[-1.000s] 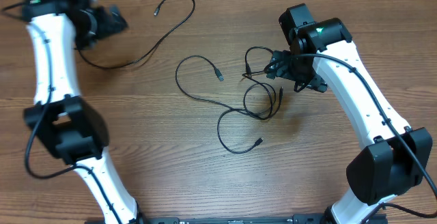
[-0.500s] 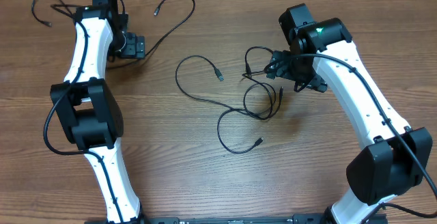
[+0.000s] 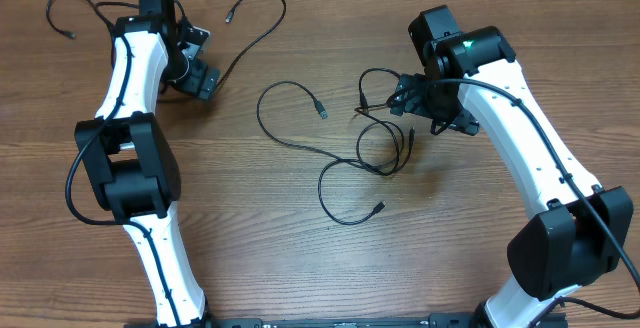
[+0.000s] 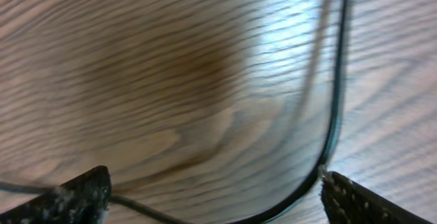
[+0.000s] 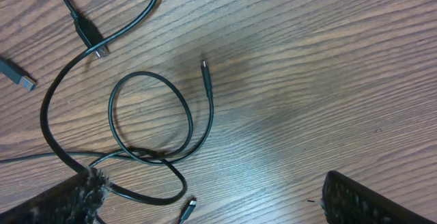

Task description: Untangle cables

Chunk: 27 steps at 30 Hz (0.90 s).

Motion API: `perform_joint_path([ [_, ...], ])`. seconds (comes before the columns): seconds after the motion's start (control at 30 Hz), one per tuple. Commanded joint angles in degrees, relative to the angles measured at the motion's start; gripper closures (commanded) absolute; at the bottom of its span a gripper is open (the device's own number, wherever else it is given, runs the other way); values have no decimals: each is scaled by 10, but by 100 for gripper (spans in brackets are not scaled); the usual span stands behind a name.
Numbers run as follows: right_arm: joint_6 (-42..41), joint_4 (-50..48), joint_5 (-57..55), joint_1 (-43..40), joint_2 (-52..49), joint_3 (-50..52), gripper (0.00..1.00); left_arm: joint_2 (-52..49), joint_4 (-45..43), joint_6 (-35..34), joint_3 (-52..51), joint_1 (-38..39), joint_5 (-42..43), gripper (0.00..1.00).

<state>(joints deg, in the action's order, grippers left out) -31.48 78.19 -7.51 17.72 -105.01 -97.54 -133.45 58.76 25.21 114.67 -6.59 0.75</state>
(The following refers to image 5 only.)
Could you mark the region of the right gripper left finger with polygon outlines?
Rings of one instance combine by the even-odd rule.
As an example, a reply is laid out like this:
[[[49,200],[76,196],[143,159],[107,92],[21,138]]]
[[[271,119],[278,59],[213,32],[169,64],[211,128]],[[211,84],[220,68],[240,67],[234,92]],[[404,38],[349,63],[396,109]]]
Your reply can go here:
[[[109,178],[88,168],[1,213],[1,224],[94,223],[109,192]]]

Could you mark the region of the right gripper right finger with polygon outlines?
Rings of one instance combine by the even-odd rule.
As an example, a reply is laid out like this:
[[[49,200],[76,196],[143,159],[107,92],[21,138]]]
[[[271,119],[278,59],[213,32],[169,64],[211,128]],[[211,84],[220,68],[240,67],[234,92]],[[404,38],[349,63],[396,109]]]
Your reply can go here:
[[[322,209],[329,224],[436,224],[338,171],[326,174]]]

